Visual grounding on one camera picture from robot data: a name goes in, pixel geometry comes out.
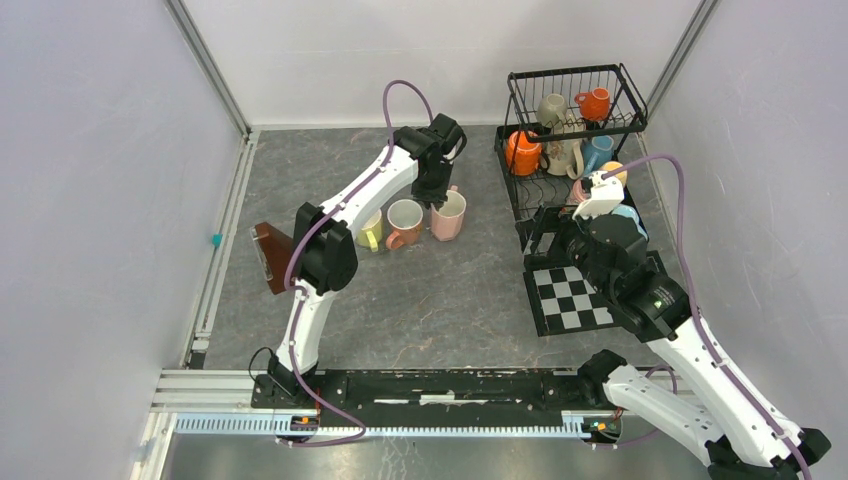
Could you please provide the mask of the salmon floral mug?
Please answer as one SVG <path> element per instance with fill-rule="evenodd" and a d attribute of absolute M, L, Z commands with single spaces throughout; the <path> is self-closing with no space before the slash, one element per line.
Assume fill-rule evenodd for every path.
<path fill-rule="evenodd" d="M 387 209 L 391 232 L 386 238 L 386 247 L 396 250 L 415 244 L 422 231 L 423 216 L 422 207 L 414 200 L 401 199 L 392 203 Z"/>

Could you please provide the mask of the pink patterned mug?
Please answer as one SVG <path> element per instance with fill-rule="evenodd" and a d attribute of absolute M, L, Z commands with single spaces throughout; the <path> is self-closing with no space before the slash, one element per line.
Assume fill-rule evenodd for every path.
<path fill-rule="evenodd" d="M 575 180 L 570 194 L 566 200 L 567 205 L 580 205 L 585 200 L 591 197 L 592 180 L 589 178 L 581 178 Z"/>

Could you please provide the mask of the light pink hexagonal mug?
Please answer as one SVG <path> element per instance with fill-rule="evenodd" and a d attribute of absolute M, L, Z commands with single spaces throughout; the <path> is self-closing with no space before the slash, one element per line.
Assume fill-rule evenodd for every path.
<path fill-rule="evenodd" d="M 466 210 L 466 198 L 457 185 L 451 186 L 443 205 L 431 210 L 430 224 L 433 236 L 441 242 L 454 240 L 461 231 Z"/>

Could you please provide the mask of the light blue hexagonal mug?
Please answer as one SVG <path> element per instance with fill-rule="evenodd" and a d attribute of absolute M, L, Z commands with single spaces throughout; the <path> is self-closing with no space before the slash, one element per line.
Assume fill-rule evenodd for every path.
<path fill-rule="evenodd" d="M 638 233 L 646 241 L 649 240 L 649 236 L 641 224 L 641 217 L 634 207 L 625 204 L 619 204 L 612 210 L 612 214 L 630 219 L 634 223 Z"/>

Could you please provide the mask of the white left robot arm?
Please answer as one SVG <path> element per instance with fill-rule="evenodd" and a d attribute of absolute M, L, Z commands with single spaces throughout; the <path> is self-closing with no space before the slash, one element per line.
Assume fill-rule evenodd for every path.
<path fill-rule="evenodd" d="M 438 114 L 426 127 L 402 127 L 375 161 L 340 193 L 320 205 L 304 203 L 292 235 L 262 222 L 251 229 L 270 291 L 292 291 L 296 326 L 288 326 L 267 372 L 278 397 L 290 407 L 314 394 L 310 375 L 336 293 L 353 279 L 358 258 L 355 235 L 386 201 L 404 187 L 426 208 L 440 207 L 455 158 L 467 136 L 452 118 Z"/>

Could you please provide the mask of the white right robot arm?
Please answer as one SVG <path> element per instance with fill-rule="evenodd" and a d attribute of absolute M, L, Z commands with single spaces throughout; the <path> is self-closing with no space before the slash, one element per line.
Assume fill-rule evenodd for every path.
<path fill-rule="evenodd" d="M 789 420 L 747 379 L 694 299 L 649 258 L 635 221 L 540 207 L 516 228 L 527 266 L 575 268 L 613 322 L 660 356 L 699 400 L 691 405 L 654 386 L 605 349 L 578 369 L 585 405 L 611 404 L 638 415 L 697 456 L 713 479 L 810 477 L 830 450 L 829 439 Z"/>

